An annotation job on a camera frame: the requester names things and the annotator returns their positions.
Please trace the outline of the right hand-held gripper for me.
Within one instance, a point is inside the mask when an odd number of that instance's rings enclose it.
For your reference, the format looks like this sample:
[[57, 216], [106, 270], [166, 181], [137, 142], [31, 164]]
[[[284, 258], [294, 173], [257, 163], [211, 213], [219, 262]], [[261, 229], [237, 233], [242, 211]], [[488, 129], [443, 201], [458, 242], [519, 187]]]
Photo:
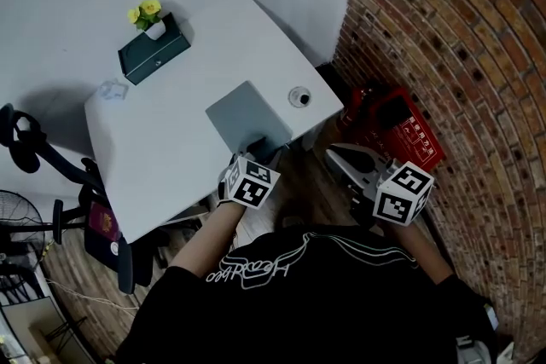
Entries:
[[427, 203], [434, 178], [411, 162], [386, 159], [369, 147], [335, 143], [325, 162], [352, 192], [350, 213], [359, 223], [375, 219], [410, 225]]

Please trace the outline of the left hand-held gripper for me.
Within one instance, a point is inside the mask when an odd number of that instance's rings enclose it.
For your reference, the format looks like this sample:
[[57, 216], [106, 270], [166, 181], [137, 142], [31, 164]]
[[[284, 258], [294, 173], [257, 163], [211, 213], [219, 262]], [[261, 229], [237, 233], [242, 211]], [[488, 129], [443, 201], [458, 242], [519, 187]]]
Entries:
[[235, 202], [247, 208], [259, 209], [281, 176], [253, 159], [267, 156], [266, 136], [248, 144], [246, 154], [234, 154], [218, 178], [219, 203]]

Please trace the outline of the grey notebook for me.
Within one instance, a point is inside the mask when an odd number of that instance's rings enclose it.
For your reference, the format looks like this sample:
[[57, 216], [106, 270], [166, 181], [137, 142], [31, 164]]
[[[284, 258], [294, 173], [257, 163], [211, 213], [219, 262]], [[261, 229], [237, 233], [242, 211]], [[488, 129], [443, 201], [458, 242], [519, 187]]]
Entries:
[[253, 155], [266, 159], [292, 140], [292, 131], [249, 81], [209, 106], [206, 115], [232, 153], [263, 140]]

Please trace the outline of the person's left forearm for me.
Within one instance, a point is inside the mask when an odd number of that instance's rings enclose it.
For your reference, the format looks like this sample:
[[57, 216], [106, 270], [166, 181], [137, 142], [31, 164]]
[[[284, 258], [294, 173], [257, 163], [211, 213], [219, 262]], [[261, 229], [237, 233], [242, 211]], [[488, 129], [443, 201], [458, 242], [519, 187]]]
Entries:
[[207, 276], [228, 252], [246, 209], [231, 201], [220, 204], [172, 259], [170, 266], [185, 269], [200, 278]]

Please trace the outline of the red fire equipment box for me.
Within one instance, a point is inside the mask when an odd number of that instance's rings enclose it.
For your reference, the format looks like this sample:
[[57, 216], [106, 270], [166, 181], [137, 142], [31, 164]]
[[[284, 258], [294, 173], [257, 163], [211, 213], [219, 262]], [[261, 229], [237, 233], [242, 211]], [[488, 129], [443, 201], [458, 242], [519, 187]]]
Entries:
[[[397, 95], [404, 97], [412, 116], [391, 130], [383, 130], [376, 119], [376, 109]], [[402, 163], [410, 161], [422, 170], [431, 172], [445, 158], [444, 151], [426, 119], [410, 95], [401, 87], [390, 90], [388, 94], [375, 101], [369, 108], [366, 122], [370, 146], [387, 159], [397, 159]]]

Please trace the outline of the small black box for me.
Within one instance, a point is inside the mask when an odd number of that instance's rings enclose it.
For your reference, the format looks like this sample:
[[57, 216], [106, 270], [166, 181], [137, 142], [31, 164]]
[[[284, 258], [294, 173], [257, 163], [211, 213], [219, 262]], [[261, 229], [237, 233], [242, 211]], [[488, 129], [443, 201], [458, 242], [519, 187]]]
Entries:
[[375, 116], [383, 130], [391, 130], [408, 120], [412, 112], [404, 97], [397, 95], [378, 106]]

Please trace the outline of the white desk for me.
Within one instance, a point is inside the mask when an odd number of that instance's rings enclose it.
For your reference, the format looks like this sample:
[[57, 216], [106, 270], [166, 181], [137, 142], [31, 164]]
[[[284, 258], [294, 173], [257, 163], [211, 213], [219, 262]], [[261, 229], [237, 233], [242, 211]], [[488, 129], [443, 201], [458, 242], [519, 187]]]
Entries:
[[[108, 201], [128, 242], [211, 194], [231, 158], [206, 109], [251, 82], [297, 139], [342, 108], [340, 99], [253, 0], [219, 0], [185, 24], [191, 47], [125, 99], [92, 96], [85, 115]], [[293, 107], [288, 92], [311, 92]]]

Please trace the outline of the red fire extinguisher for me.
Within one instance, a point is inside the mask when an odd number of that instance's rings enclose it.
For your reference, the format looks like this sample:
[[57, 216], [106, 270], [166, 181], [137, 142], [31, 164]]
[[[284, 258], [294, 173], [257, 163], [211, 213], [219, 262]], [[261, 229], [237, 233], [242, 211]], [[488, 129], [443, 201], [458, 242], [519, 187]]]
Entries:
[[351, 90], [350, 100], [340, 117], [340, 129], [348, 130], [365, 114], [378, 95], [378, 86], [356, 87]]

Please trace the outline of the person's black printed shirt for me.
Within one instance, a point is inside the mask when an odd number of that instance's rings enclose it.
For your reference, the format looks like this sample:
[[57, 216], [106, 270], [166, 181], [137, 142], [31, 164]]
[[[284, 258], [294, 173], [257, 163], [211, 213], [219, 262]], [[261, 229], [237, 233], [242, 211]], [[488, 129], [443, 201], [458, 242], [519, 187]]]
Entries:
[[457, 364], [498, 352], [485, 300], [433, 282], [393, 241], [360, 227], [293, 226], [226, 254], [208, 274], [170, 267], [117, 364]]

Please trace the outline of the dark green box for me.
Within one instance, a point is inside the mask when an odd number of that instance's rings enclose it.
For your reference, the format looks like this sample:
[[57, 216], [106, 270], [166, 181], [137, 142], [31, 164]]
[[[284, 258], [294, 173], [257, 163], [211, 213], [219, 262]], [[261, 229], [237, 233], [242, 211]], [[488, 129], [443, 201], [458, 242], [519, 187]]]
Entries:
[[141, 33], [118, 51], [121, 72], [134, 85], [191, 47], [172, 13], [162, 21], [166, 31], [156, 40]]

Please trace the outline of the clear plastic wrapper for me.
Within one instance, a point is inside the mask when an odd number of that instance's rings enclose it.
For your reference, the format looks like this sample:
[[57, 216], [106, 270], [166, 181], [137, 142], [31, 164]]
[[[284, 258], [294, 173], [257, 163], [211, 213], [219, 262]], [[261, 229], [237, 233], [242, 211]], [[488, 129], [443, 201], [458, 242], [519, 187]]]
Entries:
[[106, 101], [121, 100], [123, 101], [127, 95], [129, 87], [126, 84], [120, 83], [117, 79], [107, 80], [103, 82], [97, 89], [97, 94]]

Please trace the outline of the maroon passport booklet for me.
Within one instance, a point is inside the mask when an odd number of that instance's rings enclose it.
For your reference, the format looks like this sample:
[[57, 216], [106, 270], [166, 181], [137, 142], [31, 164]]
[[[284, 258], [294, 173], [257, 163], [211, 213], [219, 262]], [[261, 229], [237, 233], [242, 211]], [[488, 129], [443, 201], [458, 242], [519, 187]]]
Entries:
[[97, 202], [90, 205], [89, 227], [111, 241], [119, 239], [119, 225], [113, 211]]

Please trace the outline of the black office chair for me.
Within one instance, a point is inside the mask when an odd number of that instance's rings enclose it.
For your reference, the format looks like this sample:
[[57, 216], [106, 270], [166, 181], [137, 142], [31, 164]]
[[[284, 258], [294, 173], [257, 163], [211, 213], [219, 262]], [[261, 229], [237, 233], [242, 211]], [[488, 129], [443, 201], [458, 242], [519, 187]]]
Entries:
[[84, 231], [85, 251], [117, 274], [119, 290], [125, 294], [132, 294], [137, 285], [149, 286], [155, 265], [161, 269], [167, 267], [160, 250], [169, 245], [167, 232], [153, 230], [129, 243], [119, 226], [119, 255], [114, 256], [110, 251], [113, 241], [89, 227], [92, 202], [112, 210], [95, 161], [83, 158], [81, 168], [73, 165], [48, 143], [46, 134], [34, 117], [14, 109], [11, 104], [0, 108], [0, 145], [9, 150], [14, 163], [25, 173], [37, 172], [43, 159], [67, 180], [81, 187], [77, 207], [66, 210], [61, 200], [54, 202], [49, 227], [57, 245], [62, 244], [64, 232], [81, 228]]

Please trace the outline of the black standing fan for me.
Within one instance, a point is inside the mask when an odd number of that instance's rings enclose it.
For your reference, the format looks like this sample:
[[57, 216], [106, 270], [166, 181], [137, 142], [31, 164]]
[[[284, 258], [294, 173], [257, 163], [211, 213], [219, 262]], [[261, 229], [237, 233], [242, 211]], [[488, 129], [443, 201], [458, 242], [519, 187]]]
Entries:
[[18, 193], [0, 189], [0, 263], [35, 269], [52, 241], [49, 223]]

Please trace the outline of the black metal shelf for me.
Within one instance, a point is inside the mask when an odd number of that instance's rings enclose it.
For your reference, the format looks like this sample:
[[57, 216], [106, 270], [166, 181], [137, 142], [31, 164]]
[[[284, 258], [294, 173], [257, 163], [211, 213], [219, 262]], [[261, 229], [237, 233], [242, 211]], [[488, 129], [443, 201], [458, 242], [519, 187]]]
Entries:
[[14, 364], [101, 364], [72, 318], [29, 269], [0, 263], [0, 358]]

